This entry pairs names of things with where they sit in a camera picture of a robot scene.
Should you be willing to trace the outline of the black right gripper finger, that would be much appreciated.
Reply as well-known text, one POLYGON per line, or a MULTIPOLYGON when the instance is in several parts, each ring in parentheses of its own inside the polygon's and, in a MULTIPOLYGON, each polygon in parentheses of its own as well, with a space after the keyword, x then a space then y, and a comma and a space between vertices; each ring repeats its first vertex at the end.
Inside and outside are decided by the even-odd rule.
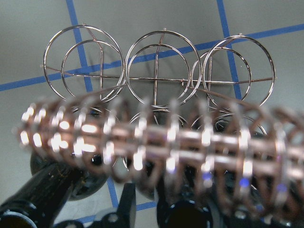
POLYGON ((94 220, 89 228, 134 228, 136 219, 136 191, 134 183, 125 183, 116 211, 94 220))

